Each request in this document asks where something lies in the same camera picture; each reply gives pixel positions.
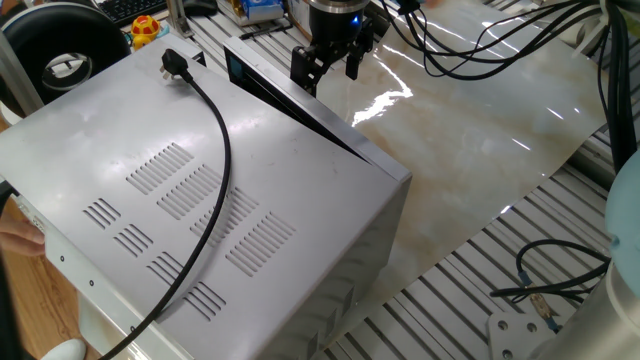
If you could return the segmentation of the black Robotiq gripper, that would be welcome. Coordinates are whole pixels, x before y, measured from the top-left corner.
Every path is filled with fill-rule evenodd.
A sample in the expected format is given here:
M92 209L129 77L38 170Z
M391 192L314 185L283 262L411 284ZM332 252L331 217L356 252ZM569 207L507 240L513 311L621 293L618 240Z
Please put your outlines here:
M374 27L370 18L364 19L367 3L310 3L309 26L311 44L292 50L290 79L315 97L317 85L330 67L340 59L332 45L348 44L345 74L352 80L358 77L364 55L373 49Z

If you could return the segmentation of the bare person hand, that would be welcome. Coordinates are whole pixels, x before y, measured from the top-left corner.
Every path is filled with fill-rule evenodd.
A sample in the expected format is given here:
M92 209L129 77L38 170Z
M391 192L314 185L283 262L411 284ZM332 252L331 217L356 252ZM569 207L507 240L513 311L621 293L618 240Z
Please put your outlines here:
M40 256L45 253L45 236L28 222L3 217L1 248L25 256Z

